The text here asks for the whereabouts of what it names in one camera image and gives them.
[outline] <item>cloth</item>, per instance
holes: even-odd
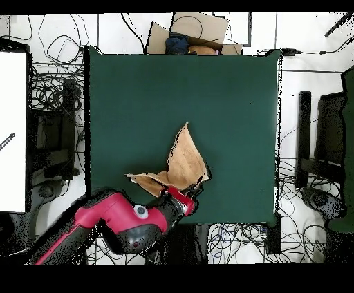
[[[188,131],[188,122],[179,130],[167,160],[167,170],[159,174],[126,174],[132,182],[138,184],[153,196],[158,197],[163,187],[174,186],[183,190],[195,184],[196,187],[209,180],[207,167],[193,143]]]
[[[177,37],[168,38],[166,40],[166,54],[168,55],[186,55],[188,53],[188,41],[186,38],[179,39]]]

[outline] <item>table surface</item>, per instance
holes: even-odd
[[[90,48],[92,189],[124,189],[148,203],[152,196],[124,174],[165,170],[188,121],[212,179],[183,223],[272,221],[279,56],[100,55]]]

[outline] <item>circular sensor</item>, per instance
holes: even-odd
[[[136,213],[136,216],[140,219],[146,219],[149,216],[147,208],[142,205],[135,205],[134,211]]]

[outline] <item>power adapter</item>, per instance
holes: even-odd
[[[283,56],[295,56],[296,54],[327,54],[329,52],[327,51],[319,51],[319,52],[313,52],[313,53],[306,53],[306,52],[302,52],[302,51],[298,51],[296,49],[291,49],[291,48],[285,48],[285,49],[281,49]]]

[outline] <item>black pen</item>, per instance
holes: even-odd
[[[14,133],[11,133],[1,144],[0,144],[0,150],[2,150],[5,145],[7,145],[11,139],[13,139],[15,137],[15,134]]]

